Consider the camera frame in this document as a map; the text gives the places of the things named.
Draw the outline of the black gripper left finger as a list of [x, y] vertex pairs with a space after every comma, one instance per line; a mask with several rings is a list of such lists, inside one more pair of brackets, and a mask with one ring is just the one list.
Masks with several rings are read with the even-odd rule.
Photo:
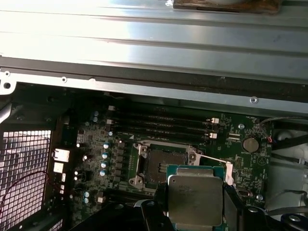
[[167, 209], [167, 183], [159, 184], [153, 200], [139, 200], [134, 206], [108, 202], [81, 223], [80, 231], [172, 231], [164, 214]]

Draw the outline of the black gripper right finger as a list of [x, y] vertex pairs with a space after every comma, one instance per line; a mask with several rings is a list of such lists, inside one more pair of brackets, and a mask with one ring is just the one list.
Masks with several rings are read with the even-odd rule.
[[230, 231], [306, 231], [307, 206], [283, 207], [271, 211], [246, 206], [232, 186], [223, 190], [223, 216]]

